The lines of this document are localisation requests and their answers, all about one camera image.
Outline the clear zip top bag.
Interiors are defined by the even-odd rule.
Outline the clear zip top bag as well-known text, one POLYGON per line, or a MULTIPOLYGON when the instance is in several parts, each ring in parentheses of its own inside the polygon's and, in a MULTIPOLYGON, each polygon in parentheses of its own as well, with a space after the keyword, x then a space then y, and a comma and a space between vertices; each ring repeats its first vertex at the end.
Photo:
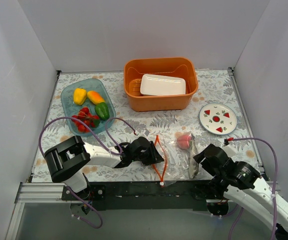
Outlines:
MULTIPOLYGON (((189 131, 183 134, 188 133, 192 135, 192 140, 196 143, 195 136, 192 132, 189 131)), ((176 137, 174 141, 169 142, 162 140, 161 137, 157 135, 154 141, 157 151, 164 159, 164 166, 156 163, 152 165, 152 168, 159 178, 159 185, 163 188, 179 180, 193 180, 197 177, 193 179, 189 178, 189 149, 183 150, 178 147, 176 143, 178 137, 176 137)))

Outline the green fake bell pepper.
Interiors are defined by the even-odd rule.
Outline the green fake bell pepper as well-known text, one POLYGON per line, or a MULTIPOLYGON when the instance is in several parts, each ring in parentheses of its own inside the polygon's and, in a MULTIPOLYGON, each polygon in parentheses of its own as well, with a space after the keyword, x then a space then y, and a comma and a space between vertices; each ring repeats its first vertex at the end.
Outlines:
POLYGON ((105 102, 97 104, 94 109, 101 120, 105 121, 110 118, 108 106, 105 102))

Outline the red fake strawberries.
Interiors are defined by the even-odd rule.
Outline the red fake strawberries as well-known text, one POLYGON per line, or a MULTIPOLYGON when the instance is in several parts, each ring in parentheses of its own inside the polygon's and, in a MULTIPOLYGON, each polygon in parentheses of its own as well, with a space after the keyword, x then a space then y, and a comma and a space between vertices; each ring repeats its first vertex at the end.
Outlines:
MULTIPOLYGON (((93 115, 91 113, 91 110, 86 106, 81 108, 77 114, 72 115, 71 117, 82 121, 84 124, 86 124, 91 129, 97 128, 100 124, 99 116, 97 116, 95 114, 93 115)), ((72 120, 72 122, 76 125, 77 130, 79 132, 81 132, 81 133, 88 133, 89 132, 89 130, 83 124, 81 124, 79 121, 72 120)))

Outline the orange yellow fake mango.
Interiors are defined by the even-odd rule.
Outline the orange yellow fake mango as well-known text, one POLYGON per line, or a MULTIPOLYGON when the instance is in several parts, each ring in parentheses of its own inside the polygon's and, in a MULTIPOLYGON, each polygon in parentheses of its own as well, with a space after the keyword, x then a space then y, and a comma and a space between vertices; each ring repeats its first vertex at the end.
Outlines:
POLYGON ((104 98, 96 91, 90 90, 87 92, 87 97, 89 98, 89 100, 94 104, 94 105, 98 105, 100 103, 104 103, 105 100, 104 98))

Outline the yellow fake bell pepper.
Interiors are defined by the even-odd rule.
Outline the yellow fake bell pepper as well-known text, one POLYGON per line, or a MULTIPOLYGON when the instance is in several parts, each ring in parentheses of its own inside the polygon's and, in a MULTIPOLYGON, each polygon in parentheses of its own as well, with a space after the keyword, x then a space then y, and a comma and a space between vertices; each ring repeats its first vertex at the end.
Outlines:
POLYGON ((87 91, 83 88, 76 88, 73 93, 73 102, 82 105, 87 98, 87 91))

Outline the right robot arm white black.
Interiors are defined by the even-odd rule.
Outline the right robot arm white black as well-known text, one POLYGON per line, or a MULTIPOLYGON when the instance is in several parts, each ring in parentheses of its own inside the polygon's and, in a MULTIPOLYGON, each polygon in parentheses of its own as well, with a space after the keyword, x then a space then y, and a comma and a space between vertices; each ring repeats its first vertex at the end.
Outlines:
POLYGON ((271 229, 276 239, 288 240, 288 202, 250 164, 234 161, 236 153, 231 144, 210 144, 193 157, 213 177, 206 193, 234 201, 271 229))

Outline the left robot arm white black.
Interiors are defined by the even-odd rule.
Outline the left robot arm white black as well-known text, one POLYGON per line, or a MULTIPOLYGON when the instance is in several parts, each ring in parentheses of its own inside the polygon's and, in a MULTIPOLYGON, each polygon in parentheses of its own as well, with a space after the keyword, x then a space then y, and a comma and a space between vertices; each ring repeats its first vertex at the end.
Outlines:
POLYGON ((81 171, 86 165, 120 169, 134 161, 145 166, 164 161, 154 143, 143 136, 108 150, 86 143, 80 136, 73 136, 47 150, 44 158, 52 182, 68 185, 79 200, 85 200, 90 195, 90 187, 81 171))

